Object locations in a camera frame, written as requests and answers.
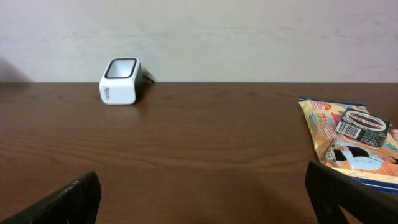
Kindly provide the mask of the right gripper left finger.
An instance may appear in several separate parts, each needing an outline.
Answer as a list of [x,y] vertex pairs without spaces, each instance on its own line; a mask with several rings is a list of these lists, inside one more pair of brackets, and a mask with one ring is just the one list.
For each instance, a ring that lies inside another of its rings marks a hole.
[[95,172],[88,172],[2,223],[93,224],[96,222],[100,201],[100,180]]

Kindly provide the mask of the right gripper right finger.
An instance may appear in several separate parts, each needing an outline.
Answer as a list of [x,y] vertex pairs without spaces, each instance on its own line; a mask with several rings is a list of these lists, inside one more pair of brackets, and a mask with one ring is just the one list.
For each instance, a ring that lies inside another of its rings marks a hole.
[[319,223],[348,223],[345,209],[363,223],[397,223],[397,200],[320,162],[310,161],[305,187]]

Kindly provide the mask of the large yellow snack bag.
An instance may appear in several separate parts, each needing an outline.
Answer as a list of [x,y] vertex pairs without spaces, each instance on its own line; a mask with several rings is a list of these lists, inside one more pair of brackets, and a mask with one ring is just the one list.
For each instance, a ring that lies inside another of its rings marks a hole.
[[397,142],[390,134],[392,128],[382,147],[369,146],[335,131],[347,108],[370,114],[367,105],[307,97],[300,97],[298,103],[322,164],[373,189],[397,193]]

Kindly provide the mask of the dark green round-label packet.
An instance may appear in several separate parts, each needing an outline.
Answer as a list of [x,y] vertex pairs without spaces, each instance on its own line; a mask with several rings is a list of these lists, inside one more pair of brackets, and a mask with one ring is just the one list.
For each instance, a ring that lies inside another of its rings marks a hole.
[[347,108],[337,123],[335,131],[369,146],[382,147],[390,127],[391,122],[388,120]]

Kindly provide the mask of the orange small packet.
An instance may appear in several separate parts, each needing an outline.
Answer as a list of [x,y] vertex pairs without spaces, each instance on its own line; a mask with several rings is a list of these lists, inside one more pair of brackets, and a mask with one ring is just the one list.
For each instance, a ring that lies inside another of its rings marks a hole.
[[398,142],[398,129],[392,129],[390,130],[390,134],[395,140],[395,142]]

